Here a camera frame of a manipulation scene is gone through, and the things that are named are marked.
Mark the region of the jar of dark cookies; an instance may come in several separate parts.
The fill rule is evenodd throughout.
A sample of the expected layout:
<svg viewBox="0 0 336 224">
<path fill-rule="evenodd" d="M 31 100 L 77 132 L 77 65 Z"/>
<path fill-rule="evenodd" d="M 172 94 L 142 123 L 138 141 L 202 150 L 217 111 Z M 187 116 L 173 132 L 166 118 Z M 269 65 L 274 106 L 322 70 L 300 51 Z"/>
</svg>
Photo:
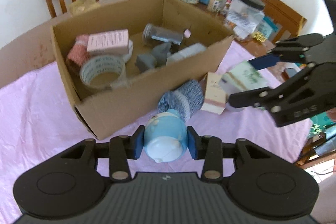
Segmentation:
<svg viewBox="0 0 336 224">
<path fill-rule="evenodd" d="M 142 41 L 144 44 L 155 47 L 163 43 L 173 43 L 180 46 L 183 41 L 183 34 L 171 31 L 167 28 L 155 26 L 148 23 L 142 33 Z"/>
</svg>

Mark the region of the white blue sock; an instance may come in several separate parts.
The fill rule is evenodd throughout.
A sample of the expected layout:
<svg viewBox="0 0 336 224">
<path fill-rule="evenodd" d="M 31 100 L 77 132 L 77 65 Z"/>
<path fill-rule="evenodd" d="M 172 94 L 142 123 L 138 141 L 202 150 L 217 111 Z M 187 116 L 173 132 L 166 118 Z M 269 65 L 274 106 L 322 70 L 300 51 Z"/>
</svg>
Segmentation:
<svg viewBox="0 0 336 224">
<path fill-rule="evenodd" d="M 124 63 L 127 63 L 133 54 L 133 41 L 129 40 L 128 43 L 128 53 L 122 56 Z"/>
</svg>

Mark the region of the pink table cloth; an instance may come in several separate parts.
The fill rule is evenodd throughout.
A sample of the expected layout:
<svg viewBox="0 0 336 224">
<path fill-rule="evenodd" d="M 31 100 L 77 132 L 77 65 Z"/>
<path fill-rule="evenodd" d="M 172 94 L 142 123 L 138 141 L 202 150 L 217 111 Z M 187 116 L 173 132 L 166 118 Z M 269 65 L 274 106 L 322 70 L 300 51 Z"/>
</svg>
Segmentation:
<svg viewBox="0 0 336 224">
<path fill-rule="evenodd" d="M 311 121 L 277 127 L 267 111 L 249 107 L 221 115 L 198 111 L 189 125 L 200 135 L 214 135 L 227 143 L 246 138 L 294 162 Z M 11 192 L 23 172 L 89 137 L 71 109 L 55 63 L 2 88 L 1 191 Z"/>
</svg>

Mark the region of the light blue round toy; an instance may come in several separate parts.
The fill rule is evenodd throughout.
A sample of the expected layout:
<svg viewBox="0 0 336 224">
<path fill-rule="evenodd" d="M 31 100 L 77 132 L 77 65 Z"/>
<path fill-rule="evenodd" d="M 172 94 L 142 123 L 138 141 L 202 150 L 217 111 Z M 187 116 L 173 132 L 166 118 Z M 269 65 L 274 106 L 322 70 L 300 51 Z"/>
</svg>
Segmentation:
<svg viewBox="0 0 336 224">
<path fill-rule="evenodd" d="M 176 110 L 158 113 L 145 125 L 144 149 L 156 163 L 179 159 L 187 146 L 187 127 Z"/>
</svg>

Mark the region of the pink carton box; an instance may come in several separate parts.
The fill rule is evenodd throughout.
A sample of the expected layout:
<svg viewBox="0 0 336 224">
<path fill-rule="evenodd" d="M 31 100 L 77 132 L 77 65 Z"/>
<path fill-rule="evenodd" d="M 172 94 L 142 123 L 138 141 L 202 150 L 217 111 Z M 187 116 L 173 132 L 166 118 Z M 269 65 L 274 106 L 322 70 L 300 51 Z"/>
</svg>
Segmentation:
<svg viewBox="0 0 336 224">
<path fill-rule="evenodd" d="M 125 55 L 128 53 L 129 31 L 116 30 L 90 34 L 87 51 L 91 55 L 112 54 Z"/>
</svg>

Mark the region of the large clear jar black lid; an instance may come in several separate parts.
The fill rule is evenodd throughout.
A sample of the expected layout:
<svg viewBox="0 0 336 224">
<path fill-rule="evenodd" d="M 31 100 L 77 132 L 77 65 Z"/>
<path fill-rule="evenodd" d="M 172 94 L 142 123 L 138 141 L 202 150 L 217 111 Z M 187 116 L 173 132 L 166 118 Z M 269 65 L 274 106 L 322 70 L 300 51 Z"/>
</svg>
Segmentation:
<svg viewBox="0 0 336 224">
<path fill-rule="evenodd" d="M 245 40 L 264 18 L 264 8 L 261 0 L 232 0 L 224 25 L 232 30 L 236 40 Z"/>
</svg>

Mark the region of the beige Kagi carton box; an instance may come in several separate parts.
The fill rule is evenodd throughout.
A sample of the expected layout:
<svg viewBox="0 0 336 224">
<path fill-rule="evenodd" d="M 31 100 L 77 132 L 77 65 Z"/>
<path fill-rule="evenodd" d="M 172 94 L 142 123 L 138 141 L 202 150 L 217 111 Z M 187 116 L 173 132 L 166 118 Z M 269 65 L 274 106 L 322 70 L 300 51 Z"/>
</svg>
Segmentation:
<svg viewBox="0 0 336 224">
<path fill-rule="evenodd" d="M 219 85 L 221 75 L 208 72 L 205 78 L 204 101 L 201 110 L 221 115 L 227 102 L 227 94 Z"/>
</svg>

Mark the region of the teal paper packet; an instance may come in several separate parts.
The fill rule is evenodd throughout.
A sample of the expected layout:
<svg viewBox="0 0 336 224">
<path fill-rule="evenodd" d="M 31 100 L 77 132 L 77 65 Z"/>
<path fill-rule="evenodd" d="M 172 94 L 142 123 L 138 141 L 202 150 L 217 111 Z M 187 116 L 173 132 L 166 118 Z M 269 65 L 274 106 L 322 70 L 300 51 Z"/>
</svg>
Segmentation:
<svg viewBox="0 0 336 224">
<path fill-rule="evenodd" d="M 278 27 L 268 16 L 264 16 L 262 21 L 257 27 L 258 32 L 260 32 L 266 39 L 269 39 L 273 33 L 278 31 Z"/>
</svg>

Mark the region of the grey cat figurine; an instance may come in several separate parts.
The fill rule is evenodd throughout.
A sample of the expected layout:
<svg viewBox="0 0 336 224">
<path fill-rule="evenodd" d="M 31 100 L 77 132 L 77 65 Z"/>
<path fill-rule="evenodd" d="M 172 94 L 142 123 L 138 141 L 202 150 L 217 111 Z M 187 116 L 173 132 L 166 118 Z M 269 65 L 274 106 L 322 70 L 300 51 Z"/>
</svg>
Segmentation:
<svg viewBox="0 0 336 224">
<path fill-rule="evenodd" d="M 135 66 L 141 73 L 166 65 L 167 58 L 171 55 L 172 43 L 163 43 L 155 46 L 150 53 L 137 55 Z"/>
</svg>

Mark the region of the green lid small bottle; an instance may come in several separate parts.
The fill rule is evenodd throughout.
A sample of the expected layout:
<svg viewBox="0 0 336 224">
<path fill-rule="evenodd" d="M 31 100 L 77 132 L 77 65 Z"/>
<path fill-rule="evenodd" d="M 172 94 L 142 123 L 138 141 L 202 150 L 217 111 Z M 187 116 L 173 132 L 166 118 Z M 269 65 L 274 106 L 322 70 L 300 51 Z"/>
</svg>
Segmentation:
<svg viewBox="0 0 336 224">
<path fill-rule="evenodd" d="M 222 0 L 209 0 L 207 11 L 218 12 L 221 8 L 221 2 Z"/>
</svg>

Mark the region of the wooden chair right front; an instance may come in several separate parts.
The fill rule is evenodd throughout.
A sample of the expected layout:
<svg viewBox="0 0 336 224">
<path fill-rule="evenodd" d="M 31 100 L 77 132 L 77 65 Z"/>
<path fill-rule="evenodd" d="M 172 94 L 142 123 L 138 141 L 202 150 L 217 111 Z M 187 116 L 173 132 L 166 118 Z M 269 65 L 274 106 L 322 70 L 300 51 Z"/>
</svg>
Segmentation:
<svg viewBox="0 0 336 224">
<path fill-rule="evenodd" d="M 264 14 L 279 27 L 270 40 L 273 44 L 281 39 L 299 36 L 307 19 L 281 0 L 260 0 L 265 4 Z"/>
</svg>

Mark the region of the green white soap box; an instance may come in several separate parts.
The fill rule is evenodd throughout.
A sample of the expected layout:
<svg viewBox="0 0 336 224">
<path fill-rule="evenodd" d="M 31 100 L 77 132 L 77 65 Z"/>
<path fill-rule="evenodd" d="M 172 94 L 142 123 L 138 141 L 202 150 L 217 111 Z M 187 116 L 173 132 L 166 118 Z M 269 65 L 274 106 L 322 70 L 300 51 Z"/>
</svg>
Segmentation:
<svg viewBox="0 0 336 224">
<path fill-rule="evenodd" d="M 229 96 L 234 93 L 265 88 L 269 86 L 269 83 L 248 61 L 242 61 L 231 66 L 228 71 L 221 76 L 219 86 L 224 90 L 227 96 L 225 110 L 240 112 L 243 110 L 242 108 L 237 109 L 229 104 Z"/>
</svg>

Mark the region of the blue grey knitted sock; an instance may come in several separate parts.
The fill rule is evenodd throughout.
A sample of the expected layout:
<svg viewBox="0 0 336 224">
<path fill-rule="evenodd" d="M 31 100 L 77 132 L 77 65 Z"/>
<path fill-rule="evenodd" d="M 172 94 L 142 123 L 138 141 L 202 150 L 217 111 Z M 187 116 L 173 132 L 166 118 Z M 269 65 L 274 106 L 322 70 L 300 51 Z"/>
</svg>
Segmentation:
<svg viewBox="0 0 336 224">
<path fill-rule="evenodd" d="M 160 113 L 170 109 L 176 110 L 184 122 L 201 109 L 205 98 L 201 84 L 197 80 L 189 80 L 179 88 L 163 94 L 158 102 Z"/>
</svg>

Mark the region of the pink knitted sock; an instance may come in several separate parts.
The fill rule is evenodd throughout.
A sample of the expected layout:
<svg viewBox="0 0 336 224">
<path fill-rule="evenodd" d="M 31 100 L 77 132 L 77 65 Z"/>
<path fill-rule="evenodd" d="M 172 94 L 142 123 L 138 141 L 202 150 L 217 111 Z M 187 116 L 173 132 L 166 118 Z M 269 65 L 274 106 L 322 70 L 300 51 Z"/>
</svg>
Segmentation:
<svg viewBox="0 0 336 224">
<path fill-rule="evenodd" d="M 66 58 L 66 64 L 70 68 L 81 68 L 91 58 L 87 51 L 88 40 L 89 35 L 76 36 L 75 43 Z"/>
</svg>

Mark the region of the clear tape roll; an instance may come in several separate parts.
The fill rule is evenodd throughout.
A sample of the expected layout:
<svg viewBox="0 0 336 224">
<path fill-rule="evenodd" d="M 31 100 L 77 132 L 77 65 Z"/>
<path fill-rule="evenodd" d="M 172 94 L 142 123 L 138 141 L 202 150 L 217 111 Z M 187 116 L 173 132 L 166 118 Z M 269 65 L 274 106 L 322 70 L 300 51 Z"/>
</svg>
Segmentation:
<svg viewBox="0 0 336 224">
<path fill-rule="evenodd" d="M 93 92 L 127 84 L 125 62 L 115 55 L 92 57 L 81 67 L 79 76 L 86 88 Z"/>
</svg>

